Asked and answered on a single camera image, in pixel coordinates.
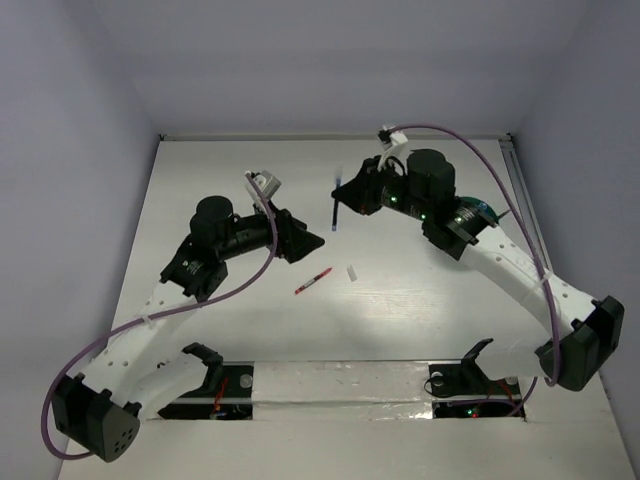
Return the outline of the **blue pen with clip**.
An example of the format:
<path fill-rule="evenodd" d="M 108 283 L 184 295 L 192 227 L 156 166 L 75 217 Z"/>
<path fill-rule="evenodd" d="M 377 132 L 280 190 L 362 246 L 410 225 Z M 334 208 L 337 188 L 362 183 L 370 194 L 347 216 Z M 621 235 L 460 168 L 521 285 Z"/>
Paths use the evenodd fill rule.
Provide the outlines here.
<path fill-rule="evenodd" d="M 337 190 L 341 186 L 342 182 L 342 169 L 339 168 L 336 170 L 335 178 L 334 178 L 334 190 Z M 332 207 L 332 217 L 331 217 L 331 231 L 337 231 L 338 225 L 338 211 L 339 211 L 339 201 L 336 200 L 333 196 L 333 207 Z"/>

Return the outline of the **red pen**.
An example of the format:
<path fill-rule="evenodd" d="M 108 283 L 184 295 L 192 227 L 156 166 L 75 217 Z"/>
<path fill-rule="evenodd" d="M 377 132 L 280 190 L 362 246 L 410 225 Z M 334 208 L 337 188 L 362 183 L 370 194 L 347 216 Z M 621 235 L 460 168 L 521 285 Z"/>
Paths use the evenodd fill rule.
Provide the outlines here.
<path fill-rule="evenodd" d="M 305 282 L 304 284 L 296 288 L 294 291 L 294 295 L 299 295 L 300 293 L 302 293 L 303 291 L 305 291 L 306 289 L 308 289 L 309 287 L 311 287 L 312 285 L 314 285 L 315 283 L 317 283 L 318 281 L 320 281 L 321 279 L 329 275 L 332 272 L 332 270 L 333 270 L 333 267 L 329 267 L 323 270 L 322 272 L 318 273 L 313 278 L 311 278 L 310 280 L 308 280 L 307 282 Z"/>

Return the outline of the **clear white pen cap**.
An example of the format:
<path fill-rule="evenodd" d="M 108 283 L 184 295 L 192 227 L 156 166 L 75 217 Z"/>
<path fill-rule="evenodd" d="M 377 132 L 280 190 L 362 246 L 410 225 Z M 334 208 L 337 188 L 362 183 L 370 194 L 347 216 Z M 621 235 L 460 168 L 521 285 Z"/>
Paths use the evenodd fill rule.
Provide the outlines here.
<path fill-rule="evenodd" d="M 349 276 L 349 279 L 351 282 L 355 282 L 357 280 L 357 274 L 356 271 L 354 269 L 354 267 L 352 265 L 349 265 L 347 267 L 347 274 Z"/>

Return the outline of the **black handled scissors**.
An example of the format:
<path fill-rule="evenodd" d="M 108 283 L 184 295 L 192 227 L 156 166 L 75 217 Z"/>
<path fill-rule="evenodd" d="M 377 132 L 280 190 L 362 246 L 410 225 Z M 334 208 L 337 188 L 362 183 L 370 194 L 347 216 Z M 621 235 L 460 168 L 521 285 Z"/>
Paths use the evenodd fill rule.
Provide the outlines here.
<path fill-rule="evenodd" d="M 504 217 L 506 217 L 510 213 L 511 213 L 511 209 L 507 209 L 506 211 L 502 212 L 501 214 L 498 215 L 497 221 L 498 222 L 501 221 Z"/>

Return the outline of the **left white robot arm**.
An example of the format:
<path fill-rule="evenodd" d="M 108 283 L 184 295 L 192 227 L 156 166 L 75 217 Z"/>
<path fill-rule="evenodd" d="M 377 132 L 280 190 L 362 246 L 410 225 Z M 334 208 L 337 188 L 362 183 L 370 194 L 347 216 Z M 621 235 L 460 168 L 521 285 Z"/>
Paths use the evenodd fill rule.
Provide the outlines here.
<path fill-rule="evenodd" d="M 223 358 L 192 342 L 173 347 L 170 339 L 197 310 L 227 300 L 255 283 L 261 267 L 235 289 L 214 293 L 228 276 L 229 260 L 266 248 L 267 259 L 298 262 L 325 241 L 288 210 L 257 197 L 253 214 L 241 217 L 231 201 L 210 196 L 196 206 L 189 233 L 134 320 L 94 341 L 71 359 L 76 364 L 99 353 L 71 375 L 65 365 L 50 385 L 40 416 L 41 437 L 54 456 L 49 429 L 83 447 L 82 458 L 117 460 L 130 447 L 141 424 L 185 393 L 209 395 L 221 383 Z"/>

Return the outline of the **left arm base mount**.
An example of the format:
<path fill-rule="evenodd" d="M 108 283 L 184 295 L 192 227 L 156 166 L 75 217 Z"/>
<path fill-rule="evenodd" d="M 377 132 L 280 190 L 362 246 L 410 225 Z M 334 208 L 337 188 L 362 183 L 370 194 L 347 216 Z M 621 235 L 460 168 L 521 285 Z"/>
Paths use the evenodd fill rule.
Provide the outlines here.
<path fill-rule="evenodd" d="M 158 412 L 163 420 L 251 420 L 253 418 L 253 363 L 225 364 L 223 357 L 200 343 L 183 353 L 206 367 L 201 385 Z"/>

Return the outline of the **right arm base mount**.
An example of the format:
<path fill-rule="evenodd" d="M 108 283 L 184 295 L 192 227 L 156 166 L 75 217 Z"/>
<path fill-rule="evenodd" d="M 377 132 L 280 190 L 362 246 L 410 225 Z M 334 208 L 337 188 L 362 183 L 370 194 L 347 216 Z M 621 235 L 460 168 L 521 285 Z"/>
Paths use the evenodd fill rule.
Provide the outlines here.
<path fill-rule="evenodd" d="M 423 390 L 432 399 L 435 419 L 525 418 L 523 394 L 515 380 L 490 380 L 477 364 L 480 353 L 493 342 L 483 339 L 460 360 L 429 366 Z"/>

